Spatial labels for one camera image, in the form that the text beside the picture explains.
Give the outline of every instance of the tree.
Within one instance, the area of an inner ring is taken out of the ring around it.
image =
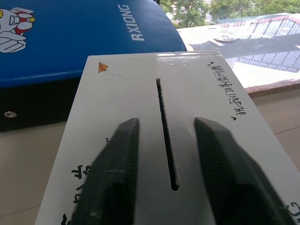
[[[204,26],[209,6],[203,0],[177,0],[174,20],[180,27]]]
[[[260,15],[300,13],[299,0],[256,0],[255,5],[260,9]]]
[[[277,13],[300,13],[300,0],[212,0],[210,11],[214,21]]]
[[[165,12],[174,15],[178,27],[204,26],[209,6],[203,0],[161,0],[160,5]]]
[[[212,20],[253,16],[259,13],[254,0],[212,0]]]
[[[172,0],[160,0],[160,6],[164,10],[165,13],[173,14],[173,1]]]

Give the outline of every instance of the cartoon robot sticker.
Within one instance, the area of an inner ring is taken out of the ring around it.
[[[26,47],[24,33],[32,28],[33,11],[24,8],[0,8],[0,52],[15,53]]]

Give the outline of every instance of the paper airplane icon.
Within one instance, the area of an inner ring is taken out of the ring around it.
[[[101,73],[103,71],[106,71],[106,69],[109,68],[109,66],[103,64],[103,63],[99,63],[99,69],[98,69],[98,73]]]

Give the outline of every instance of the black base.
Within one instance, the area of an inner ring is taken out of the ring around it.
[[[68,119],[80,78],[0,89],[0,132]],[[14,118],[4,113],[17,113]]]

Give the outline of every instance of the floor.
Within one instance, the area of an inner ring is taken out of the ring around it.
[[[300,171],[300,90],[253,98]],[[0,133],[0,225],[33,225],[65,123]]]

